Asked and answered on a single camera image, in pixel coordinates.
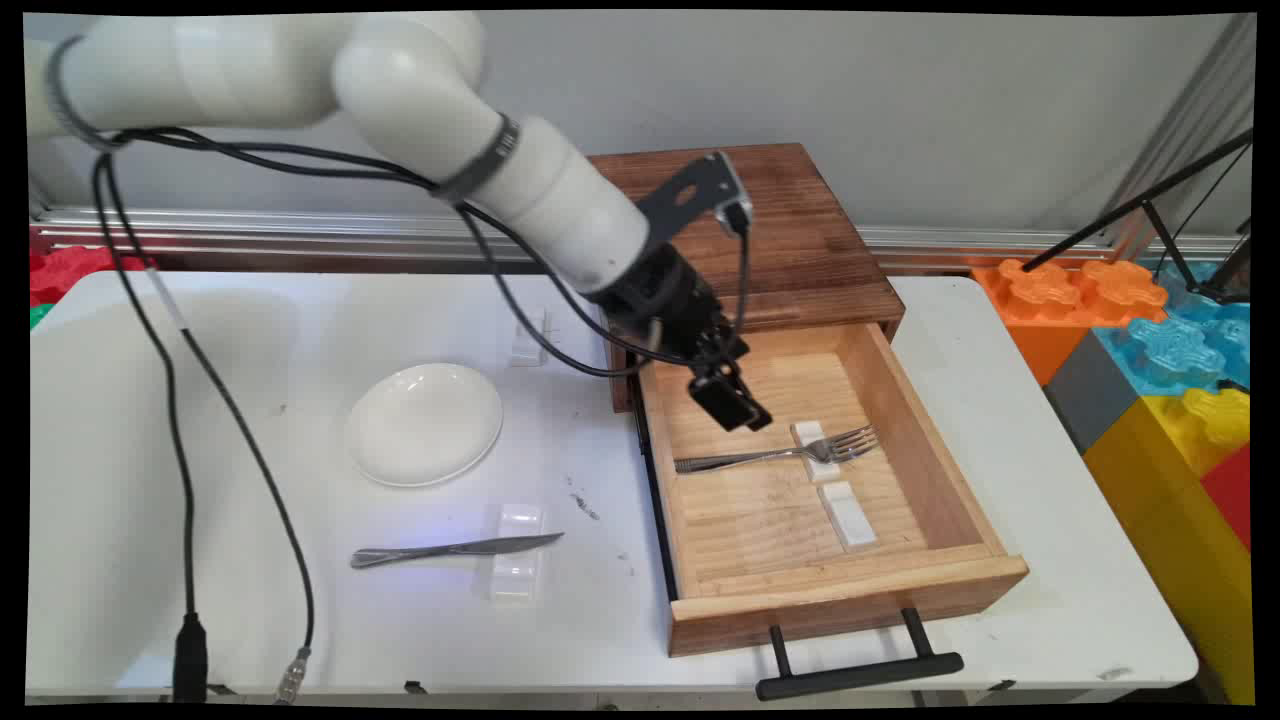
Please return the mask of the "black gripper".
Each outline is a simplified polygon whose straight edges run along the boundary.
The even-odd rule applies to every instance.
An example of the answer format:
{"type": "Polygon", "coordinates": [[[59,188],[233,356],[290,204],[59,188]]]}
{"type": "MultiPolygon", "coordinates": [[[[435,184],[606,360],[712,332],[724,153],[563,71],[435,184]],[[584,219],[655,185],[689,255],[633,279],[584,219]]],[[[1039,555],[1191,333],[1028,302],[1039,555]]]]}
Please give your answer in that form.
{"type": "Polygon", "coordinates": [[[690,398],[722,429],[762,430],[773,416],[754,398],[737,363],[749,351],[741,338],[749,281],[749,245],[742,243],[739,295],[730,320],[709,283],[667,243],[648,251],[612,284],[590,292],[588,300],[632,331],[645,332],[657,319],[662,324],[657,350],[634,347],[622,340],[616,343],[640,357],[690,366],[695,374],[687,386],[690,398]]]}

